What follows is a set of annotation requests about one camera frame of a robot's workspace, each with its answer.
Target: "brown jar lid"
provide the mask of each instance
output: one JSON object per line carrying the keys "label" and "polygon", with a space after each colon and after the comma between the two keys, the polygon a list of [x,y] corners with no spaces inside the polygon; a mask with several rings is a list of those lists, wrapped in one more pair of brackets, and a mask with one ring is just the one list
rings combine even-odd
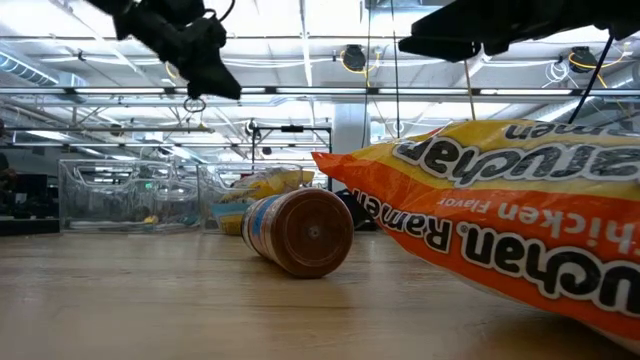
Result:
{"label": "brown jar lid", "polygon": [[340,198],[301,189],[274,205],[269,234],[274,261],[301,278],[320,278],[342,264],[353,242],[353,222]]}

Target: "pillar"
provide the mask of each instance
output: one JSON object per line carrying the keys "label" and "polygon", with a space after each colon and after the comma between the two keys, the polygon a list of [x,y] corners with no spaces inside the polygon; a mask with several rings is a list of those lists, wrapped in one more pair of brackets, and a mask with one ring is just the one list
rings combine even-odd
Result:
{"label": "pillar", "polygon": [[[363,147],[363,133],[364,147],[369,146],[370,122],[371,119],[363,103],[335,104],[333,117],[333,153],[350,154],[361,149]],[[334,192],[346,188],[343,183],[336,180],[332,181]]]}

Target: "wooden table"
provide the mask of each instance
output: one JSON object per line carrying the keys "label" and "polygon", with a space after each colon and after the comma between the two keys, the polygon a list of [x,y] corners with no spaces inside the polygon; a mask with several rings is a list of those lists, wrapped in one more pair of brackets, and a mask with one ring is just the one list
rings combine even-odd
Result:
{"label": "wooden table", "polygon": [[384,235],[295,280],[238,238],[0,239],[0,358],[633,359],[585,326],[474,290]]}

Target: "orange ramen package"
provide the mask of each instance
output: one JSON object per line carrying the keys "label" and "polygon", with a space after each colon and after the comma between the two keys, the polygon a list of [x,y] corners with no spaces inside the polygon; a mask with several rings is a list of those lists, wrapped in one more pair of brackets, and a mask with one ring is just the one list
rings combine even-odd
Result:
{"label": "orange ramen package", "polygon": [[640,137],[469,121],[314,153],[410,253],[640,353]]}

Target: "metal beam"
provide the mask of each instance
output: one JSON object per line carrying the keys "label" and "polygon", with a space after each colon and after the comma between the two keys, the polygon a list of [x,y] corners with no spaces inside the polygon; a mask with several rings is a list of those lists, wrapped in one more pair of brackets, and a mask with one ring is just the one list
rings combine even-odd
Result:
{"label": "metal beam", "polygon": [[[106,143],[63,143],[63,142],[13,142],[9,143],[15,147],[84,147],[84,148],[221,148],[221,149],[251,149],[252,145],[238,144],[238,143],[118,143],[118,144],[106,144]],[[298,148],[298,149],[315,149],[325,148],[322,143],[263,143],[255,145],[256,148]]]}
{"label": "metal beam", "polygon": [[202,133],[202,132],[213,132],[211,129],[203,129],[203,128],[169,128],[169,127],[140,127],[140,128],[105,128],[105,127],[81,127],[81,128],[54,128],[54,127],[7,127],[5,128],[7,131],[17,131],[17,132],[26,132],[26,131],[57,131],[57,132],[125,132],[125,133],[134,133],[134,132],[171,132],[175,133]]}

